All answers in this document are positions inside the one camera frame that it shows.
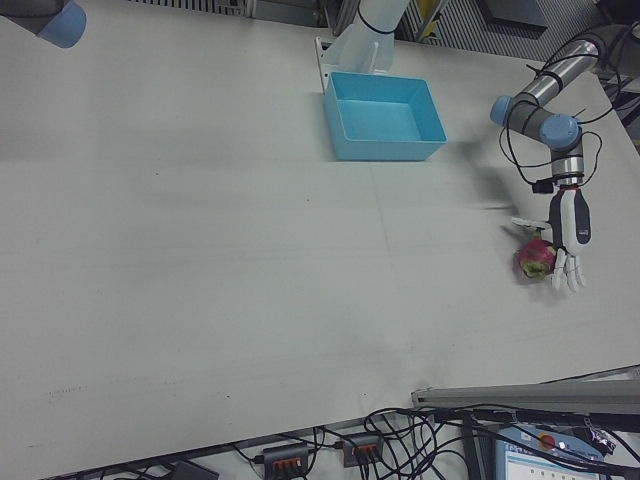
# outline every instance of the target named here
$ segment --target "white tabletop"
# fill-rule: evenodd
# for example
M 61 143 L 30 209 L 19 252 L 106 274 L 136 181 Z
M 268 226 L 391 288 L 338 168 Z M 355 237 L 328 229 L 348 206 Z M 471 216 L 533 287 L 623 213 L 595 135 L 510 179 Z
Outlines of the white tabletop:
M 589 286 L 554 292 L 514 270 L 509 221 L 546 218 L 550 198 L 488 119 L 525 61 L 398 44 L 392 73 L 429 82 L 449 144 L 345 163 L 314 53 L 326 32 L 82 5 L 68 51 L 0 25 L 3 478 L 358 417 L 427 385 L 638 362 L 640 159 L 614 115 L 593 125 Z M 550 104 L 583 106 L 608 106 L 591 75 Z

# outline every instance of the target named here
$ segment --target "blue tray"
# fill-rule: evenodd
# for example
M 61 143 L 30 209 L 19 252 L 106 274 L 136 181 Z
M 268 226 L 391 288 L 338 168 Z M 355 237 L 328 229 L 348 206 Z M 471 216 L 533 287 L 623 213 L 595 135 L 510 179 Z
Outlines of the blue tray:
M 324 107 L 340 160 L 420 161 L 447 142 L 419 78 L 333 72 Z

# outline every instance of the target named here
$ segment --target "black wire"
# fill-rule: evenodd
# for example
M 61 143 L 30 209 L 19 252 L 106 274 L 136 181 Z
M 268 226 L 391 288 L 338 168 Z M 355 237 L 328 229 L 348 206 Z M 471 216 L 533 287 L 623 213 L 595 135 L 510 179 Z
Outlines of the black wire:
M 254 467 L 253 465 L 255 463 L 255 458 L 250 458 L 249 456 L 245 455 L 245 453 L 242 450 L 240 450 L 238 446 L 234 443 L 231 444 L 231 448 L 233 448 L 238 454 L 240 454 L 242 458 L 244 458 L 247 461 L 247 463 L 251 467 L 251 470 L 253 470 L 253 473 L 256 474 L 256 477 L 262 478 L 262 476 L 256 470 L 256 467 Z
M 469 466 L 469 462 L 467 462 L 467 459 L 464 458 L 464 455 L 462 455 L 460 452 L 456 452 L 455 450 L 451 450 L 451 449 L 444 449 L 444 450 L 439 450 L 435 456 L 437 457 L 438 455 L 442 455 L 443 453 L 451 453 L 453 455 L 456 455 L 457 457 L 459 457 L 462 462 L 464 463 L 465 468 L 467 469 L 467 478 L 471 479 L 473 477 L 473 475 L 471 474 L 471 466 Z
M 502 144 L 502 137 L 504 135 L 504 132 L 507 130 L 507 127 L 502 127 L 502 130 L 500 131 L 500 137 L 498 138 L 498 144 L 500 145 L 500 150 L 502 151 L 502 155 L 504 155 L 504 157 L 509 160 L 509 162 L 513 163 L 514 165 L 517 165 L 517 160 L 513 160 L 511 157 L 509 157 L 509 155 L 507 155 L 506 150 L 504 149 L 504 145 Z M 536 163 L 533 165 L 520 165 L 520 168 L 538 168 L 538 167 L 546 167 L 547 165 L 551 165 L 553 163 L 553 160 L 549 160 L 548 162 L 544 162 L 544 163 Z
M 247 462 L 253 463 L 253 459 L 250 458 L 248 455 L 246 455 L 242 450 L 240 450 L 237 445 L 231 444 L 231 448 L 233 448 L 236 452 L 238 452 L 240 456 L 244 458 Z
M 455 426 L 455 427 L 460 427 L 461 425 L 456 424 L 456 423 L 451 423 L 451 422 L 443 422 L 446 425 L 450 425 L 450 426 Z M 487 428 L 481 427 L 479 425 L 471 425 L 469 426 L 469 428 L 473 429 L 473 430 L 478 430 L 483 432 L 483 434 L 488 435 L 491 438 L 494 438 L 496 440 L 501 440 L 503 442 L 507 442 L 510 443 L 512 445 L 515 445 L 517 447 L 520 447 L 524 450 L 527 450 L 528 452 L 533 453 L 534 455 L 540 457 L 540 458 L 544 458 L 545 460 L 554 463 L 555 465 L 559 465 L 561 467 L 567 468 L 569 470 L 575 471 L 575 472 L 583 472 L 583 473 L 599 473 L 602 475 L 620 475 L 620 473 L 622 471 L 624 471 L 624 469 L 626 467 L 622 467 L 621 465 L 614 465 L 614 464 L 608 464 L 608 463 L 604 463 L 604 462 L 598 462 L 598 464 L 593 464 L 593 463 L 589 463 L 588 465 L 585 465 L 583 462 L 576 462 L 574 460 L 570 460 L 568 458 L 562 458 L 560 459 L 559 457 L 555 457 L 549 453 L 543 452 L 541 450 L 538 450 L 536 448 L 533 448 L 529 445 L 526 445 L 524 443 L 520 443 L 516 440 L 513 440 L 511 438 L 505 437 L 504 435 L 501 435 L 499 433 L 493 432 Z M 458 441 L 460 440 L 462 437 L 458 437 L 458 438 L 454 438 L 453 440 L 449 440 L 448 442 L 445 442 L 444 444 L 441 445 L 441 447 L 444 447 L 450 443 L 453 443 L 454 441 Z
M 594 137 L 596 137 L 598 139 L 598 141 L 600 142 L 600 145 L 598 146 L 598 150 L 596 150 L 596 156 L 595 156 L 595 160 L 593 162 L 593 170 L 591 171 L 591 175 L 589 175 L 589 178 L 587 178 L 584 183 L 582 184 L 582 186 L 584 187 L 587 183 L 589 183 L 591 181 L 591 179 L 593 178 L 593 176 L 596 174 L 596 171 L 598 170 L 598 157 L 600 156 L 600 152 L 602 151 L 602 137 L 600 135 L 598 135 L 596 132 L 584 132 L 582 134 L 582 136 L 584 137 L 585 135 L 593 135 Z
M 550 62 L 553 60 L 553 58 L 558 55 L 567 45 L 569 45 L 571 42 L 573 42 L 574 40 L 576 40 L 578 37 L 580 37 L 581 35 L 584 35 L 585 33 L 590 32 L 593 29 L 596 29 L 598 27 L 604 27 L 606 25 L 609 25 L 609 22 L 602 22 L 602 23 L 597 23 L 595 25 L 591 25 L 590 27 L 585 28 L 584 30 L 579 31 L 578 33 L 576 33 L 574 36 L 572 36 L 569 40 L 565 41 L 562 45 L 560 45 L 555 52 L 553 52 L 551 54 L 551 56 L 549 57 L 549 59 L 545 62 L 545 64 L 543 65 L 543 67 L 540 70 L 545 70 L 548 65 L 547 62 Z
M 343 434 L 340 434 L 340 433 L 338 433 L 338 432 L 334 432 L 333 430 L 329 430 L 329 429 L 328 429 L 327 427 L 325 427 L 325 426 L 321 426 L 321 427 L 318 427 L 318 428 L 319 428 L 320 430 L 324 430 L 324 431 L 326 431 L 329 435 L 333 435 L 334 437 L 339 438 L 339 439 L 340 439 L 340 440 L 342 440 L 343 442 L 347 442 L 348 444 L 350 444 L 350 445 L 354 448 L 354 451 L 357 451 L 357 450 L 358 450 L 358 445 L 357 445 L 353 440 L 351 440 L 351 439 L 349 438 L 349 436 L 348 436 L 348 435 L 343 435 Z M 396 461 L 396 464 L 397 464 L 397 457 L 395 456 L 395 453 L 393 452 L 393 449 L 390 449 L 390 453 L 391 453 L 392 458 L 394 458 L 394 460 Z M 381 458 L 381 459 L 380 459 L 380 463 L 382 463 L 382 464 L 384 465 L 384 467 L 385 467 L 387 470 L 393 470 L 393 469 L 392 469 L 392 467 L 390 467 L 390 466 L 389 466 L 389 465 L 384 461 L 384 459 L 382 459 L 382 458 Z
M 487 405 L 489 405 L 489 404 L 477 404 L 476 406 L 487 406 Z M 506 405 L 499 405 L 499 404 L 498 405 L 491 404 L 491 406 L 497 406 L 499 408 L 507 408 L 507 409 L 512 409 L 512 410 L 514 409 L 514 407 L 506 406 Z M 459 409 L 437 409 L 437 410 L 432 410 L 430 412 L 407 411 L 407 410 L 403 410 L 403 411 L 399 410 L 399 411 L 401 411 L 401 413 L 404 413 L 404 414 L 416 415 L 416 416 L 424 418 L 424 417 L 426 417 L 426 416 L 428 416 L 430 414 L 433 414 L 433 413 L 435 413 L 437 411 L 452 411 L 452 410 L 456 410 L 457 411 L 457 410 L 461 410 L 461 409 L 462 408 L 459 408 Z M 540 411 L 540 410 L 531 410 L 531 409 L 529 409 L 529 410 L 532 411 L 532 412 L 543 412 L 543 411 Z M 459 424 L 455 424 L 455 423 L 451 423 L 451 422 L 442 422 L 442 424 L 447 424 L 447 425 L 451 425 L 451 426 L 454 426 L 454 427 L 460 427 Z M 547 459 L 551 463 L 555 463 L 556 465 L 559 465 L 559 466 L 562 466 L 562 467 L 565 467 L 567 469 L 574 470 L 574 471 L 590 472 L 590 471 L 593 471 L 595 469 L 598 469 L 598 470 L 601 470 L 602 472 L 605 472 L 605 473 L 611 473 L 610 470 L 612 470 L 612 469 L 622 468 L 622 467 L 620 467 L 618 465 L 609 465 L 609 464 L 604 464 L 604 463 L 600 463 L 599 465 L 593 465 L 593 464 L 585 465 L 582 462 L 576 463 L 576 462 L 574 462 L 574 461 L 572 461 L 570 459 L 563 459 L 563 460 L 559 461 L 559 459 L 557 457 L 549 455 L 549 454 L 547 454 L 545 452 L 541 452 L 541 451 L 539 451 L 537 449 L 534 449 L 534 448 L 531 448 L 531 447 L 529 447 L 527 445 L 520 444 L 519 442 L 513 441 L 513 440 L 511 440 L 511 439 L 509 439 L 507 437 L 504 437 L 502 435 L 494 433 L 491 430 L 487 430 L 487 429 L 484 429 L 484 428 L 479 427 L 479 426 L 476 427 L 476 429 L 480 430 L 480 431 L 487 432 L 489 436 L 487 436 L 487 435 L 484 435 L 484 436 L 483 435 L 472 435 L 470 437 L 469 436 L 458 437 L 458 438 L 455 438 L 455 439 L 452 439 L 452 440 L 446 442 L 445 444 L 441 445 L 439 448 L 442 449 L 444 446 L 449 445 L 449 444 L 451 444 L 451 443 L 453 443 L 455 441 L 459 441 L 459 440 L 464 439 L 464 438 L 476 438 L 476 437 L 477 438 L 492 438 L 492 439 L 503 440 L 503 441 L 506 441 L 508 443 L 515 444 L 515 445 L 517 445 L 517 446 L 519 446 L 519 447 L 521 447 L 521 448 L 523 448 L 523 449 L 525 449 L 527 451 L 530 451 L 530 452 L 534 453 L 535 455 L 540 456 L 541 458 Z M 438 451 L 438 447 L 435 447 L 434 448 L 435 454 L 437 454 L 437 451 Z M 432 452 L 430 454 L 429 458 L 424 459 L 420 463 L 420 465 L 418 466 L 418 469 L 417 469 L 418 471 L 416 471 L 414 473 L 419 474 L 419 473 L 421 473 L 423 471 L 428 470 L 431 467 L 432 462 L 433 462 L 434 452 Z
M 382 415 L 382 420 L 384 421 L 384 423 L 386 423 L 386 424 L 387 424 L 387 426 L 389 427 L 389 429 L 390 429 L 391 431 L 394 431 L 393 425 L 391 425 L 391 423 L 389 422 L 389 420 L 387 420 L 386 415 L 384 415 L 384 414 Z M 406 446 L 406 445 L 404 444 L 404 442 L 402 441 L 402 439 L 403 439 L 403 438 L 405 438 L 405 437 L 401 437 L 401 436 L 400 436 L 400 434 L 396 432 L 396 438 L 397 438 L 397 439 L 398 439 L 398 441 L 400 442 L 400 445 L 402 445 L 402 448 L 403 448 L 403 450 L 404 450 L 405 454 L 407 455 L 407 459 L 408 459 L 408 460 L 409 460 L 409 462 L 410 462 L 411 469 L 413 470 L 413 469 L 414 469 L 413 456 L 412 456 L 412 455 L 411 455 L 411 453 L 409 452 L 409 449 L 407 448 L 407 446 Z
M 616 108 L 616 112 L 624 112 L 626 110 L 631 110 L 632 108 L 640 107 L 640 102 L 637 101 L 638 98 L 634 98 L 633 100 L 631 100 L 631 105 L 627 105 L 626 107 Z
M 633 458 L 636 459 L 636 461 L 640 462 L 640 454 L 638 454 L 638 452 L 636 452 L 631 445 L 629 445 L 624 438 L 622 438 L 620 435 L 618 435 L 615 432 L 612 432 L 611 430 L 605 430 L 605 432 L 607 432 L 609 435 L 611 435 L 613 438 L 615 438 L 626 450 L 627 452 L 629 452 L 631 454 L 631 456 Z
M 11 13 L 5 13 L 5 12 L 0 12 L 0 17 L 10 17 L 10 18 L 48 18 L 48 17 L 55 17 L 56 15 L 58 15 L 62 9 L 64 8 L 64 0 L 56 0 L 56 10 L 53 13 L 47 13 L 47 14 L 37 14 L 37 15 L 12 15 Z
M 535 103 L 530 102 L 528 100 L 518 100 L 515 103 L 515 105 L 509 109 L 509 114 L 507 115 L 507 121 L 505 122 L 505 129 L 507 131 L 507 147 L 509 148 L 509 153 L 511 154 L 511 158 L 513 159 L 512 163 L 516 166 L 516 169 L 518 170 L 520 177 L 522 178 L 522 180 L 524 180 L 525 183 L 533 186 L 535 185 L 535 183 L 529 180 L 525 176 L 524 172 L 522 171 L 522 166 L 520 165 L 520 163 L 518 162 L 518 159 L 516 158 L 516 153 L 513 150 L 513 145 L 511 144 L 511 134 L 510 134 L 511 129 L 509 128 L 509 124 L 511 122 L 511 115 L 513 115 L 513 112 L 516 109 L 516 107 L 521 104 L 529 104 L 529 105 L 533 105 L 534 107 L 537 106 Z
M 320 449 L 324 446 L 324 440 L 326 436 L 327 436 L 326 432 L 322 432 L 322 442 L 318 444 L 318 430 L 316 429 L 316 427 L 313 427 L 313 443 L 315 444 L 315 447 L 313 449 L 313 456 L 311 457 L 311 461 L 309 462 L 309 466 L 307 468 L 307 472 L 306 472 L 307 474 L 311 472 L 311 469 L 316 464 L 316 459 L 318 458 L 318 451 L 320 451 Z
M 131 468 L 129 466 L 126 466 L 126 465 L 119 465 L 117 468 L 119 468 L 123 472 L 129 472 L 129 473 L 133 473 L 134 475 L 138 475 L 138 478 L 146 478 L 148 480 L 158 480 L 158 478 L 159 478 L 159 477 L 156 477 L 154 475 L 151 475 L 151 474 L 147 473 L 147 470 L 149 470 L 149 468 L 151 468 L 151 465 L 149 465 L 144 472 L 141 472 L 139 470 L 135 470 L 135 469 L 133 469 L 133 468 Z

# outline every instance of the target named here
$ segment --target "computer screen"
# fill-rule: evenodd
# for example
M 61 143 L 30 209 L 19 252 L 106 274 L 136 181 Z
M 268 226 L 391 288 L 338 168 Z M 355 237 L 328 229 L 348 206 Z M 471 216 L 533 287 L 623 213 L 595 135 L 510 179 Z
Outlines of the computer screen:
M 543 458 L 505 452 L 506 480 L 599 480 L 597 473 L 573 472 Z

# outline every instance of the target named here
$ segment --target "cable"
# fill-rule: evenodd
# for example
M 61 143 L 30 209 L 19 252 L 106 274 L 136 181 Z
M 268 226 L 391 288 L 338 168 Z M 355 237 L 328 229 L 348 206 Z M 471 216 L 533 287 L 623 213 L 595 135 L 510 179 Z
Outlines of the cable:
M 253 470 L 253 473 L 255 473 L 258 478 L 262 478 L 262 475 L 258 473 L 258 471 L 256 470 L 256 467 L 254 466 L 256 457 L 250 458 L 249 456 L 245 455 L 245 453 L 242 450 L 240 450 L 238 446 L 234 443 L 231 444 L 231 448 L 233 448 L 242 458 L 244 458 L 247 461 L 247 463 L 251 467 L 251 470 Z
M 412 416 L 414 418 L 428 418 L 428 416 L 433 415 L 434 413 L 443 413 L 446 411 L 463 411 L 463 410 L 467 410 L 470 408 L 477 408 L 477 407 L 498 407 L 501 409 L 508 409 L 508 410 L 521 410 L 521 411 L 528 411 L 528 412 L 533 412 L 533 413 L 545 413 L 545 411 L 543 410 L 533 410 L 533 409 L 516 409 L 515 407 L 509 406 L 509 405 L 500 405 L 500 404 L 476 404 L 476 405 L 469 405 L 466 407 L 460 407 L 460 408 L 456 408 L 456 409 L 432 409 L 430 411 L 416 411 L 416 410 L 406 410 L 406 409 L 397 409 L 397 410 L 393 410 L 393 409 L 385 409 L 383 411 L 385 412 L 391 412 L 391 411 L 395 411 L 396 413 L 400 413 L 400 414 L 404 414 L 404 415 L 408 415 L 408 416 Z M 442 428 L 443 425 L 450 425 L 453 427 L 460 427 L 460 424 L 456 424 L 456 423 L 452 423 L 452 422 L 442 422 L 441 425 L 438 427 L 439 429 Z M 433 463 L 434 460 L 434 455 L 437 456 L 438 452 L 442 452 L 444 450 L 444 447 L 447 445 L 450 445 L 453 442 L 456 441 L 460 441 L 464 438 L 492 438 L 494 440 L 502 440 L 511 444 L 514 444 L 516 446 L 519 446 L 521 448 L 523 448 L 524 450 L 527 450 L 531 453 L 533 453 L 534 455 L 537 455 L 541 458 L 545 458 L 546 460 L 550 461 L 551 463 L 555 463 L 558 466 L 567 468 L 569 470 L 574 470 L 574 471 L 584 471 L 584 472 L 594 472 L 594 473 L 602 473 L 602 474 L 613 474 L 615 475 L 616 473 L 619 473 L 622 468 L 625 467 L 621 467 L 620 465 L 612 465 L 612 464 L 607 464 L 605 462 L 598 462 L 598 461 L 592 461 L 590 459 L 586 459 L 586 463 L 585 461 L 581 461 L 581 462 L 577 462 L 574 461 L 572 459 L 567 459 L 567 458 L 562 458 L 559 459 L 558 457 L 552 456 L 546 452 L 542 452 L 540 450 L 537 450 L 535 448 L 532 448 L 528 445 L 525 444 L 521 444 L 519 442 L 516 442 L 512 439 L 509 439 L 507 437 L 504 437 L 500 434 L 497 434 L 491 430 L 485 429 L 481 426 L 474 426 L 473 427 L 475 430 L 481 431 L 481 432 L 485 432 L 484 435 L 471 435 L 471 436 L 460 436 L 457 438 L 454 438 L 448 442 L 445 442 L 444 444 L 440 445 L 440 447 L 434 447 L 434 450 L 432 452 L 430 452 L 430 454 L 427 456 L 427 458 L 423 459 L 423 461 L 420 462 L 420 464 L 418 465 L 418 468 L 416 469 L 416 471 L 414 471 L 414 475 L 413 478 L 415 478 L 416 475 L 420 474 L 421 472 L 424 472 L 426 470 L 428 470 Z
M 584 132 L 582 134 L 582 137 L 584 137 L 585 135 L 593 135 L 594 137 L 596 137 L 598 139 L 598 141 L 600 142 L 600 145 L 598 146 L 598 150 L 596 150 L 596 156 L 595 156 L 595 160 L 593 163 L 593 170 L 591 171 L 591 174 L 589 175 L 589 178 L 587 178 L 583 183 L 582 183 L 582 187 L 584 187 L 587 183 L 589 183 L 591 181 L 591 179 L 593 178 L 593 176 L 596 174 L 596 171 L 598 170 L 598 157 L 600 156 L 600 152 L 602 151 L 602 146 L 603 146 L 603 142 L 602 142 L 602 137 L 600 135 L 598 135 L 596 132 Z
M 620 435 L 618 435 L 616 432 L 613 432 L 611 430 L 605 430 L 605 432 L 607 432 L 609 435 L 611 435 L 613 438 L 615 438 L 618 442 L 620 442 L 620 444 L 627 450 L 627 452 L 629 452 L 631 454 L 631 456 L 633 458 L 635 458 L 638 462 L 640 462 L 640 454 L 638 454 L 638 452 L 636 452 L 631 445 L 629 445 L 624 438 L 622 438 Z
M 537 435 L 534 435 L 533 432 L 530 432 L 530 431 L 520 427 L 519 425 L 517 425 L 515 423 L 512 423 L 511 426 L 513 428 L 515 428 L 516 430 L 519 430 L 522 433 L 525 433 L 525 434 L 529 435 L 530 437 L 537 438 L 540 443 L 546 445 L 547 447 L 555 448 L 555 446 L 556 446 L 555 443 L 551 443 L 551 442 L 548 442 L 548 441 L 546 441 L 546 440 L 544 440 L 542 438 L 539 438 Z M 572 452 L 570 450 L 563 450 L 562 453 L 564 453 L 566 455 L 570 455 L 572 457 L 579 458 L 580 460 L 583 460 L 583 461 L 586 461 L 586 462 L 589 462 L 589 463 L 592 463 L 592 462 L 604 463 L 604 462 L 600 462 L 598 460 L 592 460 L 592 459 L 590 459 L 588 457 L 585 457 L 584 455 L 580 455 L 579 453 Z
M 504 132 L 506 131 L 506 129 L 507 129 L 506 127 L 502 127 L 502 130 L 500 131 L 500 137 L 498 138 L 498 144 L 500 145 L 500 150 L 502 151 L 502 154 L 505 156 L 505 158 L 509 160 L 509 162 L 513 163 L 514 165 L 517 165 L 517 161 L 514 161 L 511 157 L 509 157 L 509 155 L 507 155 L 507 152 L 504 149 L 504 145 L 502 144 L 502 138 L 504 136 Z M 547 165 L 551 165 L 552 163 L 553 163 L 553 160 L 549 160 L 548 162 L 536 163 L 534 165 L 520 165 L 520 168 L 546 167 Z
M 467 478 L 473 478 L 473 475 L 471 474 L 471 467 L 469 466 L 469 462 L 467 462 L 467 459 L 464 458 L 464 455 L 462 455 L 460 452 L 456 452 L 455 450 L 451 450 L 451 449 L 444 449 L 444 450 L 439 450 L 434 457 L 437 457 L 438 455 L 442 455 L 443 453 L 451 453 L 457 457 L 459 457 L 462 462 L 464 463 L 465 468 L 467 469 Z
M 537 106 L 535 103 L 530 102 L 528 100 L 518 100 L 515 105 L 509 109 L 509 114 L 507 115 L 507 121 L 505 122 L 505 129 L 507 130 L 507 147 L 509 148 L 509 153 L 511 154 L 511 158 L 513 158 L 513 164 L 516 166 L 516 169 L 518 170 L 518 173 L 520 174 L 520 178 L 522 178 L 522 180 L 524 180 L 524 182 L 530 186 L 534 186 L 535 183 L 532 182 L 531 180 L 529 180 L 524 172 L 522 171 L 522 167 L 520 166 L 520 163 L 518 163 L 518 159 L 516 158 L 516 153 L 513 150 L 513 145 L 511 144 L 511 129 L 509 128 L 510 122 L 511 122 L 511 115 L 513 115 L 514 110 L 516 109 L 516 107 L 518 105 L 521 104 L 529 104 L 529 105 L 533 105 L 534 107 Z

